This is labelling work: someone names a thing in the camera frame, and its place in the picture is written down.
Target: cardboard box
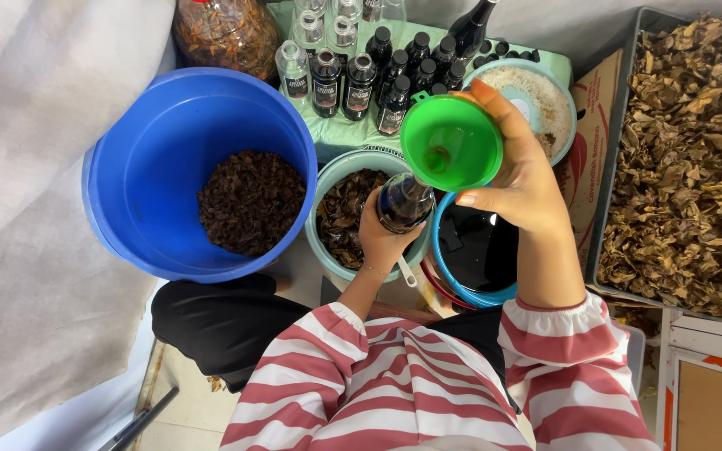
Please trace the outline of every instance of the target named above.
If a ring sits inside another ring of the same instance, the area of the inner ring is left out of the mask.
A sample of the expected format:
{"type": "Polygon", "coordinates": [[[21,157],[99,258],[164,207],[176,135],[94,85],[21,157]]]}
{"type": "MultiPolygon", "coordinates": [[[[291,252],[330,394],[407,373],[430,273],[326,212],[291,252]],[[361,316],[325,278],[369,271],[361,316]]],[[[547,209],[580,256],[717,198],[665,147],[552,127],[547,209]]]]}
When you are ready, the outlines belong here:
{"type": "Polygon", "coordinates": [[[592,225],[607,153],[609,120],[620,72],[623,50],[604,59],[570,88],[578,111],[575,140],[568,156],[559,164],[559,190],[573,225],[581,270],[587,266],[592,225]]]}

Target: hand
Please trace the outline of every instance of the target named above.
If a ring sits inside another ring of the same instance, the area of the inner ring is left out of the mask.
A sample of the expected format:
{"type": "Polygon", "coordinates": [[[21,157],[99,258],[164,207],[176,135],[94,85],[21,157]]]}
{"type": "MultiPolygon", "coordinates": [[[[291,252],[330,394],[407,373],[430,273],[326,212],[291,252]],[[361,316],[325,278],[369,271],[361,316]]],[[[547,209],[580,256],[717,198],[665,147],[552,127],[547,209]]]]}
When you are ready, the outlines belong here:
{"type": "Polygon", "coordinates": [[[524,231],[569,229],[567,206],[545,152],[526,118],[497,90],[474,79],[470,92],[452,92],[484,108],[503,136],[503,164],[492,179],[493,188],[465,190],[457,205],[500,214],[524,231]]]}
{"type": "Polygon", "coordinates": [[[419,236],[425,228],[425,223],[416,226],[408,233],[392,233],[384,229],[378,219],[376,205],[378,204],[380,188],[373,190],[364,204],[361,212],[361,224],[358,226],[358,239],[364,249],[364,264],[375,271],[388,274],[403,255],[406,247],[419,236]]]}

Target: red and white striped sleeve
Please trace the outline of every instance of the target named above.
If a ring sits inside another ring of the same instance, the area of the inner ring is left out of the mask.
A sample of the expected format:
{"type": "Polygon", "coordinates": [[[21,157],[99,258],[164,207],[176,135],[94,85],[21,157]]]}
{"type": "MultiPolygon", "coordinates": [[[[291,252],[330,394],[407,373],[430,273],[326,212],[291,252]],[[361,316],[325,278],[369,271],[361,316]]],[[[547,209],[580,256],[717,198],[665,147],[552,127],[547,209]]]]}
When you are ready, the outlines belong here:
{"type": "Polygon", "coordinates": [[[367,354],[364,323],[332,302],[281,333],[238,399],[220,451],[308,449],[338,410],[351,365],[367,354]]]}
{"type": "Polygon", "coordinates": [[[659,447],[648,433],[626,364],[628,334],[594,294],[566,309],[503,306],[498,342],[508,393],[531,421],[536,451],[659,447]]]}

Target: striped shirt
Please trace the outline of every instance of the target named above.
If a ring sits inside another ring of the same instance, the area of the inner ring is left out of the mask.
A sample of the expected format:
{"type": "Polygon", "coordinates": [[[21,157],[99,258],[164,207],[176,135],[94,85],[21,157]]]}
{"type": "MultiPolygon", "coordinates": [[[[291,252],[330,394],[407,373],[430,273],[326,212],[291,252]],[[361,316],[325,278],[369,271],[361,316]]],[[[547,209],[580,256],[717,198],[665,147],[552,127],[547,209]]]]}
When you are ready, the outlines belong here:
{"type": "MultiPolygon", "coordinates": [[[[600,298],[587,294],[559,310],[508,301],[498,342],[508,392],[531,422],[538,451],[658,451],[631,386],[628,334],[600,298]]],[[[530,450],[506,388],[473,347],[405,319],[364,323],[334,302],[269,345],[220,451],[417,445],[530,450]]]]}

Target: bowl of rice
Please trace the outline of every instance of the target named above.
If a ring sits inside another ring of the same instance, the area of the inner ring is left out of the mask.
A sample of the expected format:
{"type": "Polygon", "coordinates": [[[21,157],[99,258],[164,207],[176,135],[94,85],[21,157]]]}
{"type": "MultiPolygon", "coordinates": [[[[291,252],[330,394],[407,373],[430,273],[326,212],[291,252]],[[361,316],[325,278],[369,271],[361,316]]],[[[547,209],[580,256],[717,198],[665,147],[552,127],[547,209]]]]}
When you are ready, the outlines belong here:
{"type": "Polygon", "coordinates": [[[527,59],[498,59],[478,67],[478,78],[511,100],[531,125],[551,166],[567,155],[575,138],[575,104],[569,89],[550,69],[527,59]]]}

